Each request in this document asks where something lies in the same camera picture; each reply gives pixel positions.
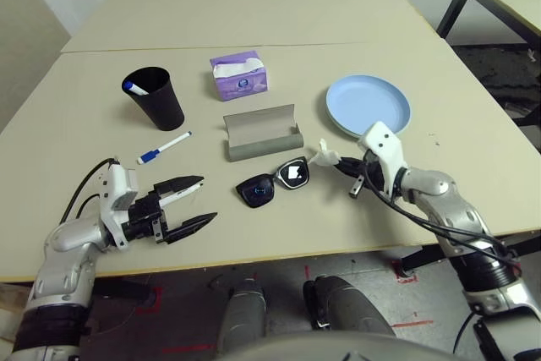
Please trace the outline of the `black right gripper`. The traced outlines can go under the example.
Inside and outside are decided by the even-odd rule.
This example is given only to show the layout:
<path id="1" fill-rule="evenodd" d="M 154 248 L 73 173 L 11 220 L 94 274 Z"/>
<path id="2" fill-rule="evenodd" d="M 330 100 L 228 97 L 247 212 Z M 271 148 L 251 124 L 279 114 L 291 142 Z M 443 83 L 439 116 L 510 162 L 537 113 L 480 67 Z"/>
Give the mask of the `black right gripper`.
<path id="1" fill-rule="evenodd" d="M 361 167 L 364 164 L 364 175 L 359 169 L 350 167 Z M 364 182 L 370 181 L 372 184 L 371 190 L 376 194 L 381 195 L 387 201 L 396 200 L 396 188 L 395 180 L 392 180 L 390 184 L 385 185 L 385 177 L 383 169 L 380 165 L 379 158 L 373 153 L 365 153 L 363 160 L 359 160 L 353 157 L 342 157 L 337 164 L 337 169 L 347 175 L 350 178 L 354 178 L 355 181 L 350 188 L 348 194 L 352 199 L 356 199 L 363 189 Z"/>

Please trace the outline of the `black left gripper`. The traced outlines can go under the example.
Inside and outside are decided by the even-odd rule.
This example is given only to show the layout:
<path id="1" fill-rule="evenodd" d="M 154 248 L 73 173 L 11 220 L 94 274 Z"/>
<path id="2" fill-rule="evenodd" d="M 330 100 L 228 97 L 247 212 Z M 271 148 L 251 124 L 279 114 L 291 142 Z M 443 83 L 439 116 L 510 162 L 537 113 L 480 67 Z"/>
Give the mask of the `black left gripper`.
<path id="1" fill-rule="evenodd" d="M 128 241 L 141 238 L 154 238 L 157 243 L 167 244 L 189 237 L 210 223 L 217 212 L 199 215 L 184 221 L 179 227 L 168 230 L 163 236 L 165 227 L 162 225 L 163 210 L 160 197 L 165 198 L 180 193 L 204 181 L 202 176 L 182 176 L 155 183 L 154 191 L 137 199 L 128 208 Z"/>

